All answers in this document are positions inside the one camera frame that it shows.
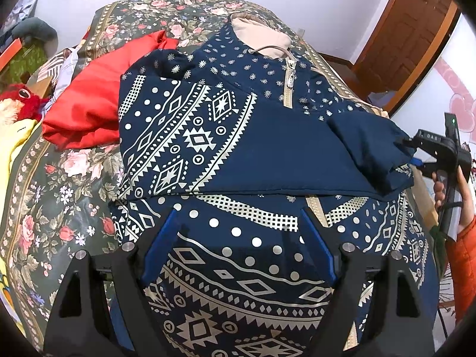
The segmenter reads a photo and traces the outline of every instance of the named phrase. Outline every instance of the brown wooden door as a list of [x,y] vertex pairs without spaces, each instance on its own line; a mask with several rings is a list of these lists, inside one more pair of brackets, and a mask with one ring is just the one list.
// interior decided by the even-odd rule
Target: brown wooden door
[[361,83],[373,92],[397,91],[427,51],[450,4],[451,0],[394,0],[388,5],[388,15],[352,68]]

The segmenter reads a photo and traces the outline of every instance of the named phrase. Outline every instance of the floral print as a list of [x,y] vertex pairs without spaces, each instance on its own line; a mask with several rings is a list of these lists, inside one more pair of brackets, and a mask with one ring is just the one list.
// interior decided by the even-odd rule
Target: floral print
[[[73,78],[94,58],[161,29],[191,53],[232,12],[250,12],[292,39],[294,51],[313,62],[336,91],[353,97],[323,59],[267,9],[242,0],[121,0],[96,12],[79,51]],[[14,162],[0,228],[0,254],[27,338],[40,348],[59,284],[79,249],[92,255],[117,249],[108,202],[123,177],[117,145],[57,151],[37,129]],[[111,299],[113,283],[106,283]]]

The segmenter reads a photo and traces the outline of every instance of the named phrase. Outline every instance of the hand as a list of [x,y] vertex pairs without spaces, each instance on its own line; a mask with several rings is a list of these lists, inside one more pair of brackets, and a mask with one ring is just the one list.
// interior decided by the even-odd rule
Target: hand
[[[433,181],[435,182],[433,190],[435,192],[435,209],[438,209],[442,206],[444,201],[444,185],[442,182],[437,181],[436,173],[432,175]],[[459,218],[458,233],[465,229],[472,221],[475,215],[473,199],[471,197],[471,191],[463,175],[461,167],[458,167],[458,173],[456,174],[458,178],[459,191],[461,193],[461,198],[463,199],[463,207],[461,208],[461,216]]]

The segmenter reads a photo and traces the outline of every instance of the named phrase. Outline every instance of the orange jacket sleeve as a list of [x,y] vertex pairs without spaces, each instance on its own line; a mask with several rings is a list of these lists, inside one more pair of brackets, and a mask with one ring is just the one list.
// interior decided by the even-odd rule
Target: orange jacket sleeve
[[175,49],[178,43],[162,30],[91,61],[45,115],[43,137],[60,149],[92,148],[118,141],[122,74],[147,52]]
[[448,261],[453,278],[456,322],[464,315],[476,295],[476,216],[456,242],[446,241]]

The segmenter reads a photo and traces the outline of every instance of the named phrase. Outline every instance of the red stuffed toy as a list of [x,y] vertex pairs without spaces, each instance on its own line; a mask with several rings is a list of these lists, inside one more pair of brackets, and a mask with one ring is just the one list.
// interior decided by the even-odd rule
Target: red stuffed toy
[[40,107],[49,99],[41,99],[24,84],[11,84],[0,94],[0,125],[11,125],[22,119],[41,120]]

